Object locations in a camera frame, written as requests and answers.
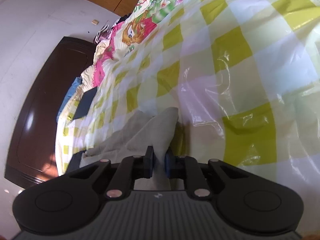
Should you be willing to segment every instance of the logo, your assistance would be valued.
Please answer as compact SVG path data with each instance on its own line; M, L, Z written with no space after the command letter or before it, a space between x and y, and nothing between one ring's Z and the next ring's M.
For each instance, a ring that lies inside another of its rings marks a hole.
M161 198L163 195L161 193L158 193L157 195L154 195L156 198Z

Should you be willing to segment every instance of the cartoon girl print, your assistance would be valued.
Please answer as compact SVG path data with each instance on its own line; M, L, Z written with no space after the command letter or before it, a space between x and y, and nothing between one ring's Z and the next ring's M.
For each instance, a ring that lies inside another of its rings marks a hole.
M122 33L122 42L130 46L141 43L156 27L151 17L147 18L148 10L130 22Z

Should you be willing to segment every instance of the plastic sheet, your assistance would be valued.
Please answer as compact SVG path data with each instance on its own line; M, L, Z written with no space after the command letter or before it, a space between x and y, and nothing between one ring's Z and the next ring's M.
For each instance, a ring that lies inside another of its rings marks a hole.
M218 158L289 186L305 204L298 231L320 230L319 4L140 0L101 62L88 115L71 121L78 93L60 116L60 170L135 109L156 115L176 106L175 154ZM147 24L153 30L144 36Z

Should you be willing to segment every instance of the small wooden block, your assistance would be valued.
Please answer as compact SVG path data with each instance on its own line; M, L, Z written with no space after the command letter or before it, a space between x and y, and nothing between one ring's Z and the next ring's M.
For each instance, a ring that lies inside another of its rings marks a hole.
M98 20L93 20L92 23L93 23L94 25L98 25L99 21L98 21Z

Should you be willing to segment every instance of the blue pillow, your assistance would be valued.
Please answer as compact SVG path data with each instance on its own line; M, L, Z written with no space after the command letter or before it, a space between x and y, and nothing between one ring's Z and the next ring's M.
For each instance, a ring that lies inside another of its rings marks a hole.
M58 122L59 116L60 116L63 108L68 103L69 99L73 96L73 94L76 92L76 89L77 89L78 85L80 85L81 83L82 83L82 78L81 77L76 77L76 79L72 83L71 87L69 88L67 94L65 95L65 97L64 97L64 99L62 101L62 104L61 104L61 106L59 108L58 115L57 115L57 122Z

